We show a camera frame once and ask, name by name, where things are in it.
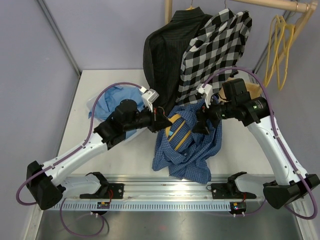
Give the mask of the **yellow hanger of white shirt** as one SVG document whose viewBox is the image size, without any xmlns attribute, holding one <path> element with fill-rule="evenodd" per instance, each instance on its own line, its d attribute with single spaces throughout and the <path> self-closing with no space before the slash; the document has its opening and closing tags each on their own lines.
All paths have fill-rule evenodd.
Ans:
<svg viewBox="0 0 320 240">
<path fill-rule="evenodd" d="M 280 79 L 280 54 L 278 52 L 278 62 L 276 64 L 276 79 L 277 79 L 277 88 L 279 91 L 281 91 L 286 83 L 287 75 L 288 75 L 288 67 L 289 67 L 289 55 L 290 55 L 290 49 L 293 43 L 295 33 L 295 25 L 291 23 L 285 22 L 285 30 L 284 30 L 284 36 L 281 40 L 282 43 L 282 53 L 284 55 L 284 70 L 283 70 L 283 79 Z"/>
</svg>

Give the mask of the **black white checkered shirt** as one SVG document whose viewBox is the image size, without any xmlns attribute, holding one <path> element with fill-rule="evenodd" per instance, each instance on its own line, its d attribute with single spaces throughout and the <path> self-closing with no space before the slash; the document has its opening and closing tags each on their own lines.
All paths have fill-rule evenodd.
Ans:
<svg viewBox="0 0 320 240">
<path fill-rule="evenodd" d="M 252 28 L 249 11 L 233 13 L 229 8 L 206 19 L 182 55 L 177 105 L 196 103 L 197 88 L 208 81 L 213 93 L 234 74 Z"/>
</svg>

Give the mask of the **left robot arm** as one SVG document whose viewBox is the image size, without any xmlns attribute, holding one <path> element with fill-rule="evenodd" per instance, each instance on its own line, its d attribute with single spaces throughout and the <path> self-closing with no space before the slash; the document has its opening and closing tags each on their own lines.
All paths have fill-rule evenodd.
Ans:
<svg viewBox="0 0 320 240">
<path fill-rule="evenodd" d="M 84 143 L 43 164 L 30 163 L 26 187 L 41 210 L 48 210 L 65 198 L 110 198 L 112 189 L 102 173 L 90 172 L 82 177 L 71 177 L 71 173 L 123 142 L 131 130 L 148 128 L 155 133 L 171 126 L 162 108 L 149 110 L 146 107 L 139 111 L 134 100 L 125 99 L 94 128 Z"/>
</svg>

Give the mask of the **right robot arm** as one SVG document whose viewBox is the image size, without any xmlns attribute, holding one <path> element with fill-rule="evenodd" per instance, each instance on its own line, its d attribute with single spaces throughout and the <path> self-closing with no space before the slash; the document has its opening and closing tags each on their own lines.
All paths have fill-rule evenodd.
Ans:
<svg viewBox="0 0 320 240">
<path fill-rule="evenodd" d="M 274 180 L 239 172 L 227 180 L 227 193 L 239 198 L 244 193 L 264 197 L 275 209 L 292 203 L 320 184 L 316 174 L 308 174 L 295 158 L 280 130 L 276 118 L 265 98 L 251 98 L 241 78 L 227 81 L 222 85 L 224 102 L 213 99 L 212 86 L 200 84 L 197 92 L 204 97 L 204 104 L 197 110 L 194 133 L 208 134 L 211 122 L 217 128 L 222 120 L 237 119 L 251 132 L 262 148 L 274 173 Z"/>
</svg>

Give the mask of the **hanger of plaid shirt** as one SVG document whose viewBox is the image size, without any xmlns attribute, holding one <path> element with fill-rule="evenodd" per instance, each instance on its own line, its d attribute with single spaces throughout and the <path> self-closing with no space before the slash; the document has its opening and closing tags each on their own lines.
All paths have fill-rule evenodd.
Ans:
<svg viewBox="0 0 320 240">
<path fill-rule="evenodd" d="M 192 142 L 191 130 L 187 121 L 180 114 L 175 114 L 168 120 L 171 126 L 165 128 L 165 137 L 176 152 L 183 151 Z"/>
</svg>

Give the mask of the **light blue shirt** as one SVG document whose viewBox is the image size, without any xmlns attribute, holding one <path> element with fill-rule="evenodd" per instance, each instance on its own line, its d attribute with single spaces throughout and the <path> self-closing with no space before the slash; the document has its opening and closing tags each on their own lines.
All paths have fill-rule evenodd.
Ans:
<svg viewBox="0 0 320 240">
<path fill-rule="evenodd" d="M 140 91 L 141 86 L 131 82 L 117 82 L 109 85 L 98 96 L 90 99 L 86 106 L 89 108 L 88 118 L 93 115 L 95 119 L 105 121 L 123 100 L 133 100 L 137 109 L 142 111 L 145 107 Z"/>
</svg>

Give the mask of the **yellow hanger of blue shirt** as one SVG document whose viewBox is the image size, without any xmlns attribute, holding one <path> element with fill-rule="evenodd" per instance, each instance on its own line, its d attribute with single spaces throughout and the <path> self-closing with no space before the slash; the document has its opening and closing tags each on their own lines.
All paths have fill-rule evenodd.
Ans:
<svg viewBox="0 0 320 240">
<path fill-rule="evenodd" d="M 285 24 L 283 16 L 276 15 L 270 24 L 269 39 L 267 46 L 266 71 L 263 85 L 267 87 L 274 73 L 275 65 L 278 62 L 278 52 L 282 38 L 285 33 Z"/>
</svg>

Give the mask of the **blue plaid shirt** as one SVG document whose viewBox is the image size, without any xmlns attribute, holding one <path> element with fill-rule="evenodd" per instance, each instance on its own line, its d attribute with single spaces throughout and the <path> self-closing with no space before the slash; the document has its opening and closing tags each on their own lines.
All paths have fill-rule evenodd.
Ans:
<svg viewBox="0 0 320 240">
<path fill-rule="evenodd" d="M 168 168 L 169 175 L 180 180 L 186 179 L 200 184 L 211 181 L 211 170 L 207 159 L 215 156 L 222 146 L 222 124 L 214 128 L 207 121 L 209 134 L 193 133 L 192 129 L 197 123 L 197 110 L 204 104 L 203 100 L 189 105 L 176 105 L 168 115 L 168 119 L 175 114 L 180 114 L 186 120 L 191 130 L 192 142 L 182 151 L 175 151 L 172 144 L 167 141 L 165 129 L 158 132 L 152 169 L 160 171 Z"/>
</svg>

